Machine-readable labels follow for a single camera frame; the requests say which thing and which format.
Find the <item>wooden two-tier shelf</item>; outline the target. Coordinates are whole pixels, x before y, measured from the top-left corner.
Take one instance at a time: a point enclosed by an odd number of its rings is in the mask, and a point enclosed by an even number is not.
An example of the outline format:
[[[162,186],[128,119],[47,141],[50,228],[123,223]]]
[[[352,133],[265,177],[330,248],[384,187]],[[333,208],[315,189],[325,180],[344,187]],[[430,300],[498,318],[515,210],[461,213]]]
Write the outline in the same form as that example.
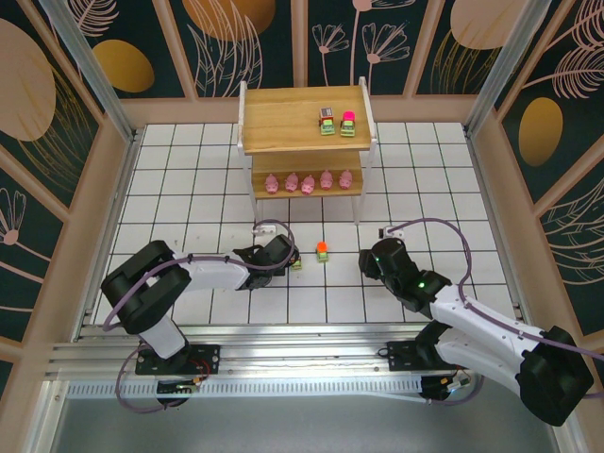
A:
[[[318,126],[320,108],[332,108],[334,119],[352,110],[356,114],[356,135],[352,138],[322,136]],[[368,83],[362,76],[351,86],[249,89],[240,85],[237,150],[251,200],[254,219],[263,218],[261,203],[274,199],[301,197],[284,189],[285,178],[296,173],[319,179],[325,170],[334,178],[342,171],[353,175],[349,190],[334,182],[328,191],[315,184],[311,197],[349,197],[354,222],[361,221],[372,172],[378,135],[374,123]],[[279,182],[276,194],[268,194],[265,178],[273,174]]]

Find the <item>black controller module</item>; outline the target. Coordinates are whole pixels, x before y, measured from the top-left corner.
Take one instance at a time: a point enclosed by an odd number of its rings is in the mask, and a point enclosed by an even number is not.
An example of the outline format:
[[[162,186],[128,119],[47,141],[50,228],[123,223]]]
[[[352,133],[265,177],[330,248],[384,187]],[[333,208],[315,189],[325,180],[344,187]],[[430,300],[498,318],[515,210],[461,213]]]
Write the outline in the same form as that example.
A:
[[[469,381],[465,384],[461,380],[453,375],[448,376],[426,376],[421,377],[421,389],[419,395],[423,397],[429,405],[437,406],[459,406],[463,403],[468,402],[471,399],[471,395],[452,399],[456,391],[467,386]]]
[[[184,380],[160,380],[157,383],[157,400],[164,409],[177,408],[200,390],[203,377]]]

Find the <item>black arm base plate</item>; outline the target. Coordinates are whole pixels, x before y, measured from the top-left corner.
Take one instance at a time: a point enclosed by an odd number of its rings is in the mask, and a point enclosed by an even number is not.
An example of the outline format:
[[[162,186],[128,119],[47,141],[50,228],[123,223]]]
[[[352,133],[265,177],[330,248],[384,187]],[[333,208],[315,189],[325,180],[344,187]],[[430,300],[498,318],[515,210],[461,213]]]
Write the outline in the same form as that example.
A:
[[[162,359],[153,349],[138,353],[135,374],[138,376],[215,375],[219,371],[221,348],[217,344],[187,344],[169,359]]]
[[[386,360],[390,372],[454,371],[461,367],[443,361],[437,355],[424,352],[416,341],[386,343]]]

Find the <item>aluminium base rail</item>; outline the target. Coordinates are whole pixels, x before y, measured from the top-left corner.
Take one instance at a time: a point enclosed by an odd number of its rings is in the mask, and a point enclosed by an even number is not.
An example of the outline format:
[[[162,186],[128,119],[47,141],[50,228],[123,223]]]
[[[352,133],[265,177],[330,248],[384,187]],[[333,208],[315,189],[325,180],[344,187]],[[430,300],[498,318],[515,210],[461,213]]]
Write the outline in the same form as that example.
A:
[[[221,346],[221,377],[296,378],[379,376],[388,373],[378,350],[389,341],[413,339],[425,325],[206,325],[185,326],[192,344]],[[117,376],[138,340],[121,329],[84,327],[73,343],[54,344],[49,379],[109,379]]]

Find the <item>aluminium side rail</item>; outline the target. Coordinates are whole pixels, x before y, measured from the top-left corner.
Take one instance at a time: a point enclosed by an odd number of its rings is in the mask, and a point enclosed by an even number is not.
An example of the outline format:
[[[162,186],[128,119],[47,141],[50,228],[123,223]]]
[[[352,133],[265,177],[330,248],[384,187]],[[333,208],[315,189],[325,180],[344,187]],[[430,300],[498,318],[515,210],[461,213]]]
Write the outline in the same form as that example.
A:
[[[109,197],[107,212],[100,229],[97,245],[94,249],[87,280],[75,315],[74,325],[69,335],[69,343],[76,342],[79,338],[79,332],[84,324],[90,306],[94,304],[100,291],[100,284],[105,275],[105,266],[109,262],[110,248],[126,199],[127,185],[132,177],[135,160],[140,151],[143,133],[144,130],[142,128],[133,130],[133,137],[127,144],[120,166],[118,167],[113,192]]]
[[[506,283],[511,295],[512,308],[520,321],[531,324],[533,319],[529,307],[527,305],[525,295],[523,294],[523,291],[521,290],[519,285],[518,275],[516,273],[513,259],[511,257],[511,250],[507,243],[507,239],[504,235],[502,224],[500,222],[499,212],[495,203],[495,196],[493,194],[490,183],[486,178],[486,173],[482,165],[481,157],[478,154],[478,150],[475,147],[472,138],[467,138],[466,144],[468,146],[470,159],[473,162],[473,166],[477,175],[477,181],[484,199],[488,221],[490,223],[494,235],[497,253],[500,257],[503,274],[506,278]]]

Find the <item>aluminium frame post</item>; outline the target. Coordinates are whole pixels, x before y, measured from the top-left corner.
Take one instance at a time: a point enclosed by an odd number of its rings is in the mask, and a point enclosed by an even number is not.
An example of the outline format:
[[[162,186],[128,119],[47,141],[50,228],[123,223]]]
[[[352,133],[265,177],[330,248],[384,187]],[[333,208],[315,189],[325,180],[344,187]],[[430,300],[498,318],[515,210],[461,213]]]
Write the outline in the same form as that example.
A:
[[[79,65],[92,91],[104,107],[106,114],[116,126],[121,137],[132,143],[136,138],[136,127],[127,118],[119,98],[109,84],[89,43],[79,30],[71,11],[63,0],[39,0],[47,17],[52,21],[70,55]]]
[[[479,132],[495,101],[512,77],[529,45],[547,15],[551,0],[528,0],[516,19],[511,34],[499,52],[492,70],[478,94],[464,124],[468,141]]]

